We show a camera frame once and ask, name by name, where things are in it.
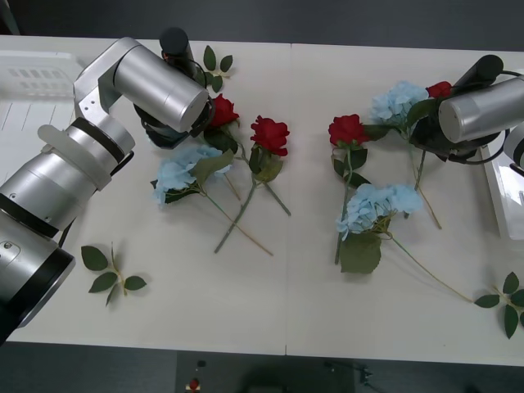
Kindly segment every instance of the blue hydrangea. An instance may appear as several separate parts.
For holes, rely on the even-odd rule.
[[[402,126],[411,107],[428,98],[425,88],[406,81],[399,82],[386,94],[373,99],[371,119],[379,124]]]
[[[182,150],[177,150],[173,158],[163,160],[160,163],[156,175],[156,188],[153,197],[161,204],[165,204],[165,193],[169,190],[183,190],[195,183],[197,180],[189,171],[195,167],[199,160],[221,156],[222,152],[214,147],[207,145],[190,146]],[[215,176],[220,176],[228,172],[231,165],[215,172]]]
[[[422,208],[422,199],[412,186],[396,184],[376,188],[363,184],[347,203],[346,215],[336,220],[337,231],[345,240],[349,233],[361,233],[373,228],[380,217],[403,211],[413,213]]]

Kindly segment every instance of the gray floor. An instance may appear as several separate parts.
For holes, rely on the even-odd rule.
[[[205,367],[197,367],[200,360]],[[521,393],[524,386],[523,369],[515,367],[328,361],[332,365],[291,356],[7,343],[0,349],[0,392],[184,393],[197,377],[201,393],[242,393],[248,385],[286,386],[289,393],[373,393],[351,369],[363,364],[379,393]]]
[[[9,0],[29,35],[521,51],[522,0]]]
[[[23,32],[76,37],[157,38],[172,25],[191,39],[389,47],[524,50],[521,0],[10,0]],[[353,374],[328,374],[321,359],[6,344],[1,393],[182,392],[200,371],[202,393],[239,391],[256,370],[295,391],[351,392]],[[385,393],[524,391],[522,368],[362,361]],[[358,393],[372,392],[358,386]]]

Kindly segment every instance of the white plastic basket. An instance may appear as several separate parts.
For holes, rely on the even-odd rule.
[[[74,119],[75,56],[0,51],[0,184],[43,147],[38,127],[65,129]]]

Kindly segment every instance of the red rose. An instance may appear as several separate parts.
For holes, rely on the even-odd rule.
[[[255,130],[251,141],[255,141],[277,156],[287,156],[287,149],[282,148],[287,143],[286,136],[289,135],[285,123],[275,123],[271,119],[259,116],[251,128]]]
[[[222,97],[222,94],[213,101],[215,102],[215,117],[210,123],[211,127],[220,127],[238,119],[238,115],[233,112],[235,104]]]
[[[451,94],[451,83],[446,81],[439,82],[430,88],[426,88],[426,90],[431,98],[448,97]]]
[[[329,142],[335,146],[339,141],[348,145],[356,141],[360,145],[370,140],[369,136],[364,133],[364,127],[358,115],[336,117],[329,125],[329,134],[331,135]]]

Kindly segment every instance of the artificial flower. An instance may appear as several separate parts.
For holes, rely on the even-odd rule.
[[[348,201],[344,217],[336,220],[337,231],[345,240],[349,233],[373,229],[380,217],[393,216],[400,211],[411,214],[421,208],[422,199],[411,186],[396,184],[376,188],[363,184]]]
[[[329,142],[337,145],[340,141],[350,145],[353,141],[357,145],[369,141],[369,136],[364,133],[364,127],[360,123],[358,115],[342,116],[333,119],[329,125]]]
[[[287,156],[287,149],[282,148],[287,143],[286,136],[289,135],[285,123],[275,123],[272,119],[258,116],[251,128],[255,130],[251,141],[255,141],[277,156]]]
[[[221,127],[238,119],[238,114],[234,112],[235,104],[224,98],[222,94],[214,98],[213,102],[215,103],[215,117],[210,123],[211,127]]]
[[[444,80],[426,90],[431,98],[448,97],[451,95],[451,83]]]
[[[199,160],[221,156],[222,152],[214,147],[207,145],[190,146],[184,150],[177,151],[173,158],[163,160],[160,163],[154,198],[163,205],[165,203],[165,193],[169,190],[183,190],[197,179],[193,177],[190,170],[195,167]],[[225,174],[231,168],[228,165],[215,172],[216,176]]]
[[[379,124],[402,126],[411,107],[429,98],[425,88],[402,81],[386,94],[373,99],[371,119]]]

